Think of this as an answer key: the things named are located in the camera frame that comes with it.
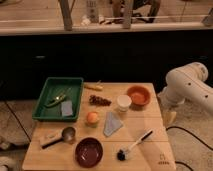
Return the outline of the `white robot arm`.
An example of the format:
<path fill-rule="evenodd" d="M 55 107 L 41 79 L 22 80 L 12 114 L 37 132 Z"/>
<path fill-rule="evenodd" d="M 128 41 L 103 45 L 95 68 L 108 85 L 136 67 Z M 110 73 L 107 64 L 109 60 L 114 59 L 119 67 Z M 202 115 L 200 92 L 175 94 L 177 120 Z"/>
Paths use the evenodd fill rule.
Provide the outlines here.
<path fill-rule="evenodd" d="M 213 114 L 213 87 L 205 83 L 208 75 L 207 67 L 200 62 L 174 68 L 166 74 L 166 86 L 157 95 L 165 127 L 171 125 L 176 118 L 174 108 L 182 105 L 186 99 Z"/>

